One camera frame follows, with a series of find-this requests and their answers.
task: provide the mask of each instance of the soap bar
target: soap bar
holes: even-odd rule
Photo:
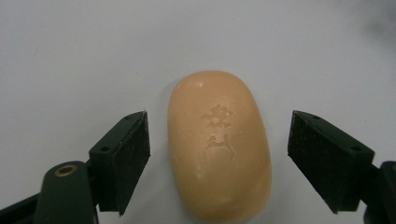
[[[271,189],[271,159],[260,111],[245,83],[221,71],[177,83],[168,139],[183,203],[198,218],[233,223],[260,212]]]

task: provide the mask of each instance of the white surface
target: white surface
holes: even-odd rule
[[[362,223],[333,215],[287,156],[293,109],[396,160],[396,4],[390,0],[2,1],[0,208],[52,166],[86,161],[123,116],[148,111],[151,158],[126,214],[101,223],[196,223],[177,196],[166,111],[184,76],[219,69],[250,87],[273,162],[248,223]]]

